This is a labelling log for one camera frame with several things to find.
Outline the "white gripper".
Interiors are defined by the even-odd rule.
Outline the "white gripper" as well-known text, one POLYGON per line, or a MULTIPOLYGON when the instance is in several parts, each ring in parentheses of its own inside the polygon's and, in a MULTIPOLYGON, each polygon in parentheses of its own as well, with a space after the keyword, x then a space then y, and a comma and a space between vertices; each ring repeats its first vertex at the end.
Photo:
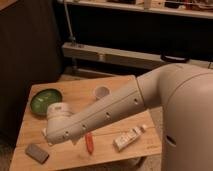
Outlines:
POLYGON ((47 108, 47 119, 54 117, 69 117, 73 114, 68 103, 57 102, 48 106, 47 108))

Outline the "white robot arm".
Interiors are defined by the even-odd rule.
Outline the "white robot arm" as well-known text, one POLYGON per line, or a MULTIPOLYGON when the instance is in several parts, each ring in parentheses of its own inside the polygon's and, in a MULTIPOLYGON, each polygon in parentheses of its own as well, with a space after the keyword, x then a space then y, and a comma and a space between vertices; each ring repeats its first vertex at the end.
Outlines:
POLYGON ((213 171, 213 70, 189 64, 169 64, 133 78, 77 114, 50 114, 46 140, 76 142, 157 106, 163 108, 162 171, 213 171))

